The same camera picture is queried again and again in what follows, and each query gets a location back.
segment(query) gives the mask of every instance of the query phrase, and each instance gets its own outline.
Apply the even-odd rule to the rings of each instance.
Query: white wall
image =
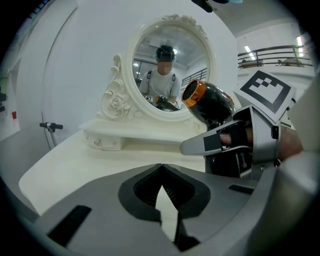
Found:
[[[261,48],[298,45],[299,25],[297,22],[282,23],[239,36],[236,39],[238,54],[245,53],[245,46],[258,50]]]
[[[207,67],[207,61],[205,58],[202,58],[192,64],[184,74],[184,78],[191,76],[192,74],[199,72]]]
[[[0,115],[0,141],[11,136],[12,134],[20,130],[18,119],[13,119],[12,112],[17,111],[16,97],[14,90],[7,78],[7,100],[4,103],[5,112],[1,112]]]
[[[217,83],[236,85],[236,40],[214,13],[185,0],[135,0],[126,1],[125,6],[121,1],[81,1],[68,28],[60,32],[65,38],[57,38],[51,50],[54,61],[49,57],[47,63],[51,79],[44,81],[55,89],[50,99],[46,98],[52,102],[47,119],[63,124],[66,131],[56,139],[58,143],[96,116],[111,80],[113,57],[126,51],[135,30],[156,17],[173,14],[192,16],[202,25],[208,39],[215,42],[213,50],[220,59],[215,67]]]

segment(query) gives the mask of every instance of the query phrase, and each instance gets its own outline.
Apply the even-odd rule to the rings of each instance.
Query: ornate mirror frame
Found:
[[[140,93],[133,75],[136,48],[142,39],[159,26],[182,28],[207,53],[207,81],[214,81],[217,60],[207,35],[196,20],[177,14],[155,19],[135,31],[122,56],[114,56],[113,77],[101,100],[101,112],[94,120],[80,125],[86,144],[101,150],[119,151],[126,138],[155,142],[181,143],[205,132],[206,127],[187,108],[166,112],[151,105]]]
[[[135,51],[142,39],[160,26],[184,29],[197,41],[201,41],[207,54],[207,81],[215,76],[216,57],[208,42],[207,35],[192,17],[179,15],[165,16],[143,24],[133,35],[123,57],[114,57],[114,76],[101,100],[101,110],[107,117],[117,119],[123,115],[129,118],[142,114],[162,122],[181,122],[191,117],[188,109],[166,112],[152,106],[140,93],[133,75]]]

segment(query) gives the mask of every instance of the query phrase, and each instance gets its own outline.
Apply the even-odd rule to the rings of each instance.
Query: mirror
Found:
[[[155,108],[172,112],[186,107],[181,95],[190,81],[206,80],[208,63],[205,46],[192,32],[163,25],[138,43],[132,70],[143,97]]]

